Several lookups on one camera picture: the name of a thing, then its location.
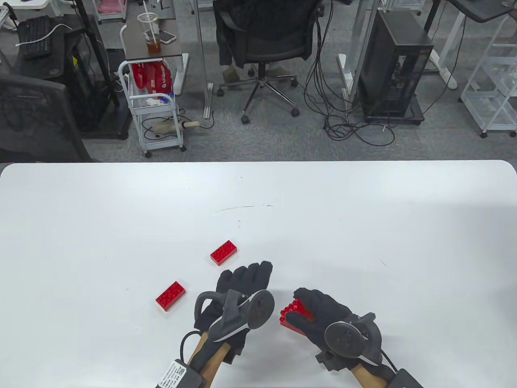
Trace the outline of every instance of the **shoe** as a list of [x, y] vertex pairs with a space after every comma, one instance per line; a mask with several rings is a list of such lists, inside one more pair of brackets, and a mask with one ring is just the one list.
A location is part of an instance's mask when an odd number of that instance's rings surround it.
[[271, 70], [266, 70], [266, 77], [278, 77], [278, 76], [288, 76], [289, 74], [293, 74], [290, 71], [285, 70], [283, 67], [275, 67]]
[[239, 82], [240, 77], [239, 74], [237, 74], [237, 71], [233, 66], [229, 67], [225, 71], [223, 71], [223, 80], [224, 83], [232, 83], [232, 82]]

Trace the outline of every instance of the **black computer tower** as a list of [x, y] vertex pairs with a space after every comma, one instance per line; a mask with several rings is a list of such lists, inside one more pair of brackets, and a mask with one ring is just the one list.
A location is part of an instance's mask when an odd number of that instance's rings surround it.
[[357, 84], [367, 122], [423, 121], [415, 89], [432, 50], [411, 11], [377, 12]]

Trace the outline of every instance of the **scratch mark on table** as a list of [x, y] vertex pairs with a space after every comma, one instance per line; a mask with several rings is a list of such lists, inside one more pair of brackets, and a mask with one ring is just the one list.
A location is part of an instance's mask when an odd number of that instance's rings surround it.
[[255, 205], [227, 207], [226, 209], [216, 210], [216, 213], [218, 213], [218, 212], [224, 212], [224, 211], [226, 211], [226, 210], [244, 209], [244, 208], [246, 208], [246, 207], [255, 207]]

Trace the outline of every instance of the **plastic cup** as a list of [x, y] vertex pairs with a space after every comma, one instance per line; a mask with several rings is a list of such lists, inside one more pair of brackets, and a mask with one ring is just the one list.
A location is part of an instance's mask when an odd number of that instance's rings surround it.
[[158, 15], [153, 12], [146, 12], [138, 15], [136, 19], [140, 22], [140, 27], [142, 28], [145, 44], [147, 45], [149, 53], [159, 53], [161, 51], [161, 44]]

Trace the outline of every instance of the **label sticker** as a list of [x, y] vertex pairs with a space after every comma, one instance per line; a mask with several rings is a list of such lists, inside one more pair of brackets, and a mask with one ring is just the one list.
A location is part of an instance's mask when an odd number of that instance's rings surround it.
[[158, 386], [161, 388], [176, 388], [186, 371], [187, 369], [184, 366], [173, 361]]

